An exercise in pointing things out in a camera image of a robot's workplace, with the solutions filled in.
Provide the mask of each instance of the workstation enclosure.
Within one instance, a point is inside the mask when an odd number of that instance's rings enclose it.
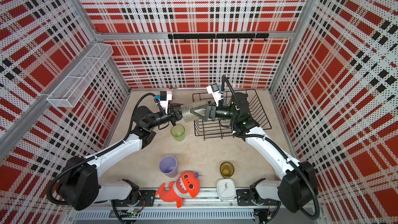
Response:
[[[326,222],[398,222],[397,0],[0,4],[0,222],[62,223],[47,186],[107,146],[134,89],[224,74],[270,91],[292,155],[316,169]],[[111,57],[92,54],[103,45]],[[97,69],[73,76],[89,59]],[[90,81],[70,107],[47,100],[73,78]]]

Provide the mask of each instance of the stuffed animal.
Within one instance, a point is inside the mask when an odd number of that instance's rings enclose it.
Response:
[[[182,205],[182,198],[192,199],[199,193],[199,174],[197,172],[182,172],[175,182],[169,184],[169,190],[165,190],[165,183],[156,191],[155,196],[159,195],[164,202],[176,202],[177,208]]]

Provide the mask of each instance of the green cup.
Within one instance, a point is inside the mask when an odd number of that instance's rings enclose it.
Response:
[[[173,126],[170,132],[178,142],[183,141],[185,138],[185,128],[181,124]]]

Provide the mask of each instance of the white mesh basket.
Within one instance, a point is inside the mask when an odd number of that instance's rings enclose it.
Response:
[[[112,54],[110,44],[95,44],[47,100],[55,107],[75,107]]]

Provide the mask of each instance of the red plaid wallpaper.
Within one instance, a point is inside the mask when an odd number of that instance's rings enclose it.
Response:
[[[80,0],[97,32],[293,30],[305,0]]]
[[[398,222],[397,6],[318,0],[275,92],[333,223]]]
[[[68,0],[0,0],[0,137],[90,43]]]
[[[108,40],[131,88],[204,87],[226,74],[234,87],[267,88],[288,39]]]
[[[56,224],[62,219],[66,206],[46,199],[48,184],[68,159],[102,149],[125,97],[105,64],[76,107],[44,111],[0,163],[1,223]]]

